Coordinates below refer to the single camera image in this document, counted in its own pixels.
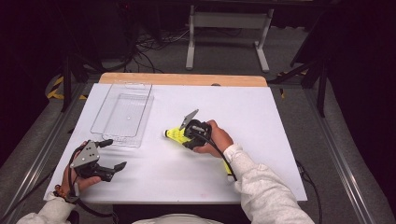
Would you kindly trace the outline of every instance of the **white metal frame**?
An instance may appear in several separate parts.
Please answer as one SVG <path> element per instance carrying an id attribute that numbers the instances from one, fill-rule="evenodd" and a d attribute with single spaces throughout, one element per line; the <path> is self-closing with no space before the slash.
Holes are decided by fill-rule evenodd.
<path id="1" fill-rule="evenodd" d="M 187 52 L 186 69 L 192 70 L 194 63 L 195 27 L 222 27 L 222 28 L 243 28 L 243 29 L 261 29 L 260 39 L 254 42 L 257 55 L 259 56 L 262 71 L 267 73 L 270 71 L 268 62 L 265 58 L 262 47 L 265 37 L 273 18 L 273 9 L 269 9 L 268 13 L 262 14 L 245 14 L 245 13 L 216 13 L 216 12 L 195 12 L 194 6 L 190 9 L 190 43 Z"/>

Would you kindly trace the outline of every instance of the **white tabletop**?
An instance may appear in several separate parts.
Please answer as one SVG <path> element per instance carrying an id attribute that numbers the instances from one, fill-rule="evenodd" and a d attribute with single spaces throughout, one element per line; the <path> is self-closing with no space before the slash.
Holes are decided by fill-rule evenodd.
<path id="1" fill-rule="evenodd" d="M 61 157 L 47 192 L 62 182 L 64 167 L 90 132 L 110 84 L 95 84 Z M 221 159 L 197 154 L 164 138 L 184 116 L 199 109 L 195 119 L 214 119 L 250 157 L 274 170 L 298 201 L 306 194 L 278 115 L 266 87 L 153 85 L 154 101 L 140 147 L 99 149 L 99 164 L 112 168 L 127 161 L 111 182 L 101 182 L 81 195 L 88 203 L 240 203 Z"/>

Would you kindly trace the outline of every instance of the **hand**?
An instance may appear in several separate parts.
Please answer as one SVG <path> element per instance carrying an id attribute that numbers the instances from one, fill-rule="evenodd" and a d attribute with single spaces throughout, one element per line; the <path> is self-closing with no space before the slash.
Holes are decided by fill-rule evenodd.
<path id="1" fill-rule="evenodd" d="M 212 141 L 216 144 L 221 152 L 224 152 L 227 147 L 233 144 L 233 139 L 224 130 L 219 128 L 214 120 L 207 122 L 212 127 Z M 205 144 L 203 147 L 195 147 L 193 149 L 197 153 L 210 153 L 214 157 L 221 157 L 220 154 L 210 145 Z"/>
<path id="2" fill-rule="evenodd" d="M 71 174 L 71 179 L 72 181 L 74 181 L 77 177 L 77 174 L 75 172 L 74 169 L 71 169 L 72 174 Z M 69 165 L 66 166 L 66 168 L 64 168 L 64 178 L 62 180 L 62 185 L 61 185 L 61 189 L 62 191 L 67 195 L 70 191 L 70 187 L 69 187 L 69 180 L 68 180 L 68 175 L 69 175 Z M 80 192 L 82 192 L 83 190 L 87 189 L 88 187 L 99 183 L 100 181 L 102 181 L 102 179 L 99 176 L 92 176 L 90 178 L 81 178 L 81 177 L 77 177 L 76 182 L 78 183 L 78 189 Z"/>

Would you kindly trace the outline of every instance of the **gray sleeve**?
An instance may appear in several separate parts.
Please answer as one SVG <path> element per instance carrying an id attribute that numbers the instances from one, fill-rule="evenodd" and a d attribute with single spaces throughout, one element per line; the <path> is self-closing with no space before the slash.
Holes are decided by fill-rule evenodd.
<path id="1" fill-rule="evenodd" d="M 238 179 L 235 189 L 241 193 L 242 209 L 251 223 L 314 223 L 270 168 L 254 163 L 238 145 L 228 147 L 224 155 Z"/>
<path id="2" fill-rule="evenodd" d="M 31 213 L 22 217 L 17 224 L 66 224 L 70 212 L 76 207 L 64 199 L 55 197 L 52 193 L 47 196 L 47 203 L 38 214 Z"/>

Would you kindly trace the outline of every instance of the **transparent plastic tray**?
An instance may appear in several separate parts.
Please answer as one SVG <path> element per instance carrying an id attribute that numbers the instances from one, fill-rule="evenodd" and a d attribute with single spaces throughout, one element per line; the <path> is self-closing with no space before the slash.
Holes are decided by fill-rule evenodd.
<path id="1" fill-rule="evenodd" d="M 154 97 L 151 84 L 116 82 L 91 127 L 99 139 L 113 139 L 113 145 L 140 147 Z"/>

